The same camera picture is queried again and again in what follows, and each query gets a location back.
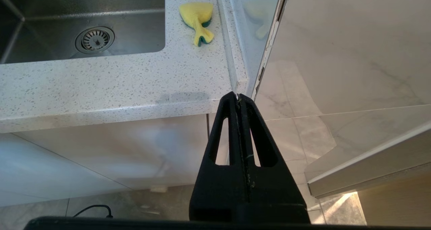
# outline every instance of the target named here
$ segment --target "sink drain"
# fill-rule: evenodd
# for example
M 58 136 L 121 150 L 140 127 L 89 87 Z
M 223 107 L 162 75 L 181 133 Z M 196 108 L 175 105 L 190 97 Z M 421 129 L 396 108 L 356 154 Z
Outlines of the sink drain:
M 108 49 L 114 42 L 114 32 L 103 26 L 92 27 L 81 32 L 76 40 L 76 49 L 85 54 L 95 54 Z

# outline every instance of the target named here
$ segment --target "white speckled countertop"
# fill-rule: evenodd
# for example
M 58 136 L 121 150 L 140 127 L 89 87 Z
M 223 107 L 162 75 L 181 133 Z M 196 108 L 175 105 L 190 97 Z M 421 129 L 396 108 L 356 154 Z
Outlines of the white speckled countertop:
M 211 44 L 181 21 L 191 1 L 214 3 Z M 213 113 L 229 91 L 217 0 L 166 0 L 160 52 L 0 65 L 0 133 Z

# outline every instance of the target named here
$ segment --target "black cable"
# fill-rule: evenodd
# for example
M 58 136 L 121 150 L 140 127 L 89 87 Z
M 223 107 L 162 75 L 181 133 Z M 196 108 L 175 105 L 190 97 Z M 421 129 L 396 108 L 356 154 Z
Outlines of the black cable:
M 76 213 L 74 216 L 72 216 L 73 218 L 77 217 L 79 214 L 83 213 L 84 211 L 93 208 L 93 207 L 105 207 L 106 209 L 108 209 L 108 215 L 106 216 L 106 218 L 113 218 L 112 214 L 111 214 L 111 208 L 109 208 L 107 205 L 105 204 L 94 204 L 91 205 L 89 207 L 85 207 L 84 209 L 80 210 L 80 212 Z

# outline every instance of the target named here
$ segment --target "glossy cabinet door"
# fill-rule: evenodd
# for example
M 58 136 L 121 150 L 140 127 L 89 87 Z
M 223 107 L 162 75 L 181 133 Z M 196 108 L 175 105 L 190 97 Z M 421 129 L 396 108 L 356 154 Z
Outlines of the glossy cabinet door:
M 11 133 L 0 134 L 0 206 L 128 190 Z
M 205 114 L 18 135 L 132 190 L 194 184 L 208 141 Z

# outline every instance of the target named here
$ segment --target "sink basin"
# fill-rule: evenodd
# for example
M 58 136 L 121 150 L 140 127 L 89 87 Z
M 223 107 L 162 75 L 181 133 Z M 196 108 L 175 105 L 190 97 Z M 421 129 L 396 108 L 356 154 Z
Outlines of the sink basin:
M 0 0 L 1 63 L 158 52 L 165 0 Z

